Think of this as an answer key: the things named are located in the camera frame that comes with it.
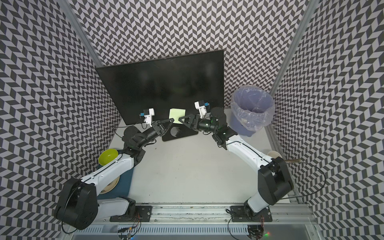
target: black cable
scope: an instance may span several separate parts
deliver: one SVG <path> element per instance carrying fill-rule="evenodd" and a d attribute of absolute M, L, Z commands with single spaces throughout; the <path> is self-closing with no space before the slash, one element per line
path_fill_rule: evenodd
<path fill-rule="evenodd" d="M 73 191 L 72 191 L 72 193 L 70 194 L 70 197 L 68 198 L 68 200 L 67 200 L 67 202 L 66 202 L 66 204 L 65 204 L 65 207 L 64 207 L 64 216 L 65 216 L 65 210 L 67 210 L 67 205 L 68 205 L 68 202 L 70 201 L 70 199 L 71 199 L 71 197 L 72 197 L 72 195 L 74 194 L 74 192 L 77 190 L 77 188 L 75 188 Z M 66 232 L 65 230 L 64 230 L 64 227 L 63 227 L 63 220 L 61 220 L 61 230 L 65 233 L 65 234 L 71 234 L 71 233 L 74 233 L 76 230 L 77 230 L 77 228 L 75 229 L 75 230 L 73 230 L 72 232 Z"/>
<path fill-rule="evenodd" d="M 317 170 L 319 170 L 319 172 L 321 172 L 321 173 L 323 174 L 323 176 L 324 176 L 324 184 L 322 185 L 322 187 L 321 187 L 319 190 L 317 190 L 317 191 L 315 191 L 315 192 L 313 192 L 313 193 L 310 193 L 310 194 L 306 194 L 306 195 L 302 195 L 302 196 L 297 196 L 297 197 L 307 197 L 307 196 L 313 195 L 313 194 L 315 194 L 315 193 L 320 192 L 320 190 L 323 189 L 323 188 L 325 187 L 325 184 L 326 184 L 326 182 L 327 182 L 327 177 L 325 176 L 325 173 L 324 173 L 319 167 L 317 167 L 317 166 L 315 166 L 315 165 L 313 165 L 313 164 L 311 164 L 311 163 L 308 163 L 308 162 L 287 162 L 286 164 L 294 164 L 294 163 L 303 163 L 303 164 L 308 164 L 309 166 L 315 167 L 315 168 L 317 168 Z M 285 198 L 282 198 L 282 199 L 297 198 L 297 197 L 285 197 Z"/>
<path fill-rule="evenodd" d="M 144 145 L 144 147 L 146 147 L 146 146 L 148 146 L 148 145 L 155 144 L 155 143 L 157 143 L 157 140 L 156 140 L 156 139 L 154 140 L 154 142 L 152 141 L 152 142 L 150 142 L 150 143 L 147 143 L 146 145 Z"/>
<path fill-rule="evenodd" d="M 234 218 L 234 217 L 231 217 L 231 219 L 228 221 L 228 224 L 227 224 L 228 232 L 229 232 L 229 234 L 230 234 L 234 239 L 236 239 L 236 240 L 240 240 L 240 239 L 238 239 L 238 238 L 235 238 L 235 237 L 232 235 L 231 231 L 229 230 L 229 222 L 230 222 L 233 218 Z"/>
<path fill-rule="evenodd" d="M 117 133 L 117 132 L 115 132 L 116 133 L 116 135 L 119 137 L 119 138 L 121 138 L 122 139 L 122 137 Z"/>
<path fill-rule="evenodd" d="M 250 146 L 246 145 L 246 144 L 243 143 L 243 142 L 240 142 L 240 141 L 233 141 L 233 142 L 230 142 L 230 143 L 228 143 L 228 144 L 226 144 L 226 145 L 228 146 L 229 144 L 232 144 L 232 143 L 234 143 L 234 142 L 238 142 L 238 143 L 243 144 L 243 145 L 246 146 L 247 148 L 251 149 L 252 152 L 256 153 L 256 155 L 259 156 L 262 160 L 266 161 L 267 163 L 271 163 L 271 162 L 268 162 L 267 160 L 265 160 L 264 158 L 262 158 L 262 157 L 261 157 L 255 150 L 253 150 Z"/>
<path fill-rule="evenodd" d="M 131 125 L 128 125 L 128 126 L 124 126 L 124 127 L 130 127 L 130 126 L 134 126 L 134 125 L 136 125 L 136 124 L 138 124 L 139 122 L 137 122 L 137 123 L 134 123 L 134 124 L 131 124 Z"/>

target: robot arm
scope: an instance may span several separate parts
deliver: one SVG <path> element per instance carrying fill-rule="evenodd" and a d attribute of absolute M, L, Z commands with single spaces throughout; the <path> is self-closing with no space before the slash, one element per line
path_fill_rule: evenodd
<path fill-rule="evenodd" d="M 133 200 L 97 200 L 96 197 L 117 176 L 139 164 L 145 154 L 142 148 L 158 136 L 163 136 L 173 121 L 154 121 L 152 127 L 144 132 L 140 132 L 135 126 L 127 127 L 122 138 L 124 149 L 121 154 L 95 172 L 80 179 L 71 178 L 64 183 L 54 217 L 82 230 L 95 219 L 127 214 L 129 206 L 135 204 Z"/>
<path fill-rule="evenodd" d="M 248 145 L 237 132 L 227 126 L 223 108 L 212 108 L 210 119 L 190 114 L 179 121 L 195 131 L 212 132 L 218 147 L 233 152 L 258 174 L 258 191 L 244 203 L 245 213 L 254 217 L 262 209 L 274 205 L 293 189 L 289 170 L 280 157 L 273 159 Z"/>

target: beige plate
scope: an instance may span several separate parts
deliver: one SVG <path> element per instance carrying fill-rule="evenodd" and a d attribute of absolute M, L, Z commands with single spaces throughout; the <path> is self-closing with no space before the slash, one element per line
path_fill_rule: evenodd
<path fill-rule="evenodd" d="M 115 180 L 113 180 L 110 184 L 108 184 L 108 185 L 101 191 L 100 194 L 104 194 L 104 193 L 110 192 L 114 187 L 116 187 L 116 185 L 117 185 L 118 182 L 119 182 L 119 179 L 120 179 L 120 176 L 117 177 Z"/>

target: black monitor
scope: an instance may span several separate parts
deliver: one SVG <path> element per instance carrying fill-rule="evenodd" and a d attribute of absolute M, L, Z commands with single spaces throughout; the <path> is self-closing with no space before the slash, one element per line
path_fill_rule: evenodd
<path fill-rule="evenodd" d="M 224 107 L 224 51 L 197 53 L 96 68 L 125 124 L 143 122 L 139 114 L 154 108 L 153 121 L 168 119 L 170 108 L 198 114 L 195 102 Z"/>

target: white robot arm segment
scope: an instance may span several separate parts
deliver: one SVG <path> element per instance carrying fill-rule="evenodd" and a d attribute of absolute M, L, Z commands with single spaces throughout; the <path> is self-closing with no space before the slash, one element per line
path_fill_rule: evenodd
<path fill-rule="evenodd" d="M 96 195 L 110 184 L 115 178 L 130 170 L 134 166 L 133 158 L 128 154 L 119 154 L 114 160 L 95 172 L 81 178 L 86 184 L 96 187 Z"/>

